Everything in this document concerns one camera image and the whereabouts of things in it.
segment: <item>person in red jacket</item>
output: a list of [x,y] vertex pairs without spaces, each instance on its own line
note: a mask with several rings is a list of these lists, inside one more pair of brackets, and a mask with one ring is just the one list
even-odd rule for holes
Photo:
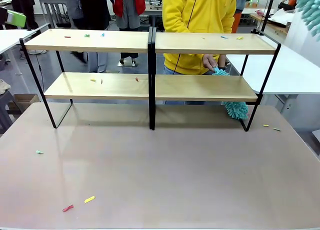
[[[116,15],[116,25],[120,31],[137,32],[140,27],[140,17],[146,10],[145,0],[114,0],[113,11]],[[136,66],[138,53],[122,52],[120,63],[131,57],[132,67]]]

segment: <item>white shoe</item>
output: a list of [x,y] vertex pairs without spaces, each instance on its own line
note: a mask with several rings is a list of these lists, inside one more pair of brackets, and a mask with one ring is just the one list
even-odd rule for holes
[[6,83],[2,79],[0,79],[0,95],[4,94],[6,92],[6,90],[8,90],[10,88],[11,88],[11,86],[8,83]]
[[28,50],[28,54],[30,55],[40,55],[47,53],[47,50]]

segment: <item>black pole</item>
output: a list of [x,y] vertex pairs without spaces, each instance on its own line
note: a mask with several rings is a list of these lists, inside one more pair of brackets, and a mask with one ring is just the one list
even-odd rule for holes
[[270,0],[269,2],[269,6],[268,6],[268,10],[266,11],[266,14],[265,14],[265,17],[264,17],[264,21],[263,21],[263,25],[262,25],[262,28],[261,28],[261,31],[263,32],[266,28],[266,25],[267,25],[267,22],[268,22],[268,18],[269,18],[269,15],[270,15],[270,11],[271,11],[271,8],[272,8],[272,4],[274,3],[274,0]]

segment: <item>wooden shelf board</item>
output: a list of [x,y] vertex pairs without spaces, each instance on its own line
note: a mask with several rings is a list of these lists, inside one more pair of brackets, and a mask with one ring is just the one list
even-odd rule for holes
[[275,48],[252,33],[173,33],[157,32],[157,54],[264,54],[272,55]]
[[44,95],[51,99],[148,100],[148,75],[65,72]]
[[25,46],[28,50],[147,53],[148,36],[148,32],[48,29]]
[[156,75],[155,99],[255,102],[257,95],[242,76]]

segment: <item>person in yellow hoodie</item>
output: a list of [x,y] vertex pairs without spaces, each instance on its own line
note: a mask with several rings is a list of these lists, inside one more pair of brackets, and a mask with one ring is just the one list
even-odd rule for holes
[[[236,0],[163,0],[163,25],[170,33],[229,34],[235,10]],[[164,58],[167,75],[211,75],[213,67],[226,64],[225,55],[164,54]]]

